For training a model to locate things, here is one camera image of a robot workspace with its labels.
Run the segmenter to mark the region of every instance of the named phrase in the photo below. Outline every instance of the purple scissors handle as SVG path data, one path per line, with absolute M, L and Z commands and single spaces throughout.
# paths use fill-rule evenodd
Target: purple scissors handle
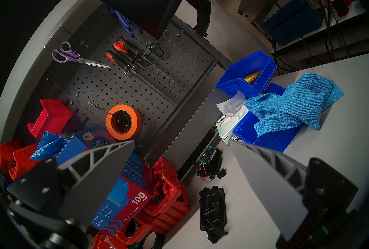
M 62 51 L 59 51 L 57 49 L 52 51 L 51 56 L 52 56 L 52 59 L 58 63 L 77 62 L 76 58 L 70 57 L 68 54 Z
M 60 51 L 64 54 L 66 54 L 67 56 L 69 57 L 73 57 L 73 58 L 79 58 L 80 55 L 78 55 L 77 53 L 75 53 L 73 50 L 72 50 L 72 46 L 70 45 L 69 42 L 60 42 L 58 40 L 56 40 L 55 38 L 51 37 L 51 39 L 53 41 L 56 41 L 60 46 Z

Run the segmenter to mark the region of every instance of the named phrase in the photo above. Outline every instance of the white table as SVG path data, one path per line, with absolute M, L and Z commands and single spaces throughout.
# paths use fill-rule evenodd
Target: white table
M 319 131 L 304 125 L 285 154 L 304 165 L 318 157 L 352 181 L 359 191 L 349 210 L 359 209 L 368 193 L 369 180 L 369 55 L 333 62 L 272 78 L 283 87 L 296 82 L 302 74 L 314 72 L 334 80 L 344 95 L 322 113 Z M 220 142 L 227 174 L 221 180 L 203 182 L 195 176 L 187 185 L 191 212 L 167 234 L 165 249 L 176 248 L 275 248 L 279 230 L 252 191 L 230 148 Z M 225 190 L 228 235 L 218 243 L 207 241 L 200 231 L 198 193 L 217 185 Z

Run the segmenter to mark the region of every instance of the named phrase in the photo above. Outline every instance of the black tape roll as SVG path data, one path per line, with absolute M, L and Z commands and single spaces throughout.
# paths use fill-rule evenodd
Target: black tape roll
M 152 235 L 150 235 L 151 233 L 155 233 L 155 241 L 153 241 Z M 160 234 L 160 233 L 155 232 L 155 231 L 150 231 L 141 240 L 140 246 L 138 248 L 139 249 L 161 249 L 164 246 L 164 239 L 165 239 L 164 234 Z

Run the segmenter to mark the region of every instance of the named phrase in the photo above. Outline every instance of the gray pegboard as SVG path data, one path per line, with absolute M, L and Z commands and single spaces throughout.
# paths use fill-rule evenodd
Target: gray pegboard
M 140 132 L 135 137 L 137 145 L 140 146 L 136 148 L 136 151 L 140 154 L 141 149 L 163 127 L 182 101 L 191 95 L 196 83 L 212 65 L 214 58 L 172 24 L 168 25 L 159 41 L 164 50 L 164 56 L 158 58 L 148 50 L 146 45 L 146 43 L 149 44 L 149 40 L 153 42 L 155 39 L 146 32 L 143 35 L 139 34 L 136 26 L 133 26 L 132 29 L 136 36 L 133 39 L 125 33 L 120 23 L 109 15 L 104 5 L 97 8 L 69 39 L 69 42 L 82 57 L 108 64 L 111 68 L 105 69 L 80 63 L 59 64 L 53 61 L 45 72 L 45 77 L 42 78 L 44 81 L 40 81 L 32 94 L 27 104 L 28 109 L 38 107 L 37 104 L 41 106 L 39 96 L 41 91 L 45 91 L 46 78 L 49 78 L 48 82 L 52 82 L 53 87 L 58 89 L 59 99 L 65 98 L 65 102 L 68 101 L 68 103 L 73 101 L 75 109 L 78 108 L 78 118 L 88 119 L 88 123 L 85 123 L 82 127 L 82 121 L 78 122 L 77 126 L 73 126 L 73 129 L 68 128 L 67 125 L 66 130 L 71 133 L 89 127 L 92 123 L 105 125 L 106 113 L 90 106 L 88 101 L 108 111 L 118 104 L 134 107 L 140 113 L 142 121 Z M 146 58 L 173 78 L 185 90 L 180 90 L 145 60 L 141 59 L 140 63 L 178 92 L 180 97 L 140 67 L 134 68 L 139 75 L 174 101 L 176 106 L 162 98 L 139 78 L 131 74 L 124 74 L 123 69 L 105 57 L 105 52 L 113 50 L 112 44 L 117 41 L 120 35 L 129 39 L 138 48 L 144 49 L 147 53 Z M 82 40 L 85 40 L 88 47 L 80 45 Z M 50 41 L 48 46 L 52 49 L 59 48 L 54 41 Z M 22 139 L 27 135 L 24 130 L 24 119 L 27 120 L 27 123 L 35 122 L 38 112 L 34 112 L 34 115 L 24 114 L 22 115 L 23 119 L 20 119 L 17 128 L 23 130 L 19 130 L 17 133 L 18 135 L 22 133 Z

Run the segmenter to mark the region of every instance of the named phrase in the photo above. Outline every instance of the yellow item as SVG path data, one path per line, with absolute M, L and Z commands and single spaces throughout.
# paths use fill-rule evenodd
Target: yellow item
M 247 81 L 248 83 L 250 83 L 252 80 L 254 80 L 255 78 L 260 76 L 260 73 L 262 72 L 262 70 L 249 74 L 247 76 L 244 77 L 244 80 Z

